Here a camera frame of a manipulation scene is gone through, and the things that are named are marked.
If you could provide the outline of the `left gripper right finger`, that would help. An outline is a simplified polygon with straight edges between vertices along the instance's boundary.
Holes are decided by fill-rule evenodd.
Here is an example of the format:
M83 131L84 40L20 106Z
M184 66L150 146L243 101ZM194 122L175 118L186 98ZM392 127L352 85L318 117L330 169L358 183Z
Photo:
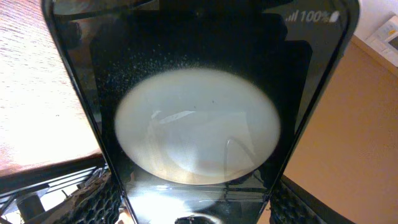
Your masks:
M286 176L273 189L270 210L273 224L354 224Z

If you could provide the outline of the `black smartphone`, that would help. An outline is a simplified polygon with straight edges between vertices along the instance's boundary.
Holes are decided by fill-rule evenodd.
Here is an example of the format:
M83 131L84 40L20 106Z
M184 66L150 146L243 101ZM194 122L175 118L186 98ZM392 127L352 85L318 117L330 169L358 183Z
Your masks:
M359 1L58 1L42 12L134 223L257 223Z

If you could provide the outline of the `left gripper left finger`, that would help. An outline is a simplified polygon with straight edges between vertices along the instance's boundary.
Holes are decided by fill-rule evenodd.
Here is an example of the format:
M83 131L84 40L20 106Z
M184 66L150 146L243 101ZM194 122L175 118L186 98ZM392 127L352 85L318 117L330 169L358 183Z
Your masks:
M119 185L111 174L98 177L61 204L34 218L38 224L116 223L122 204Z

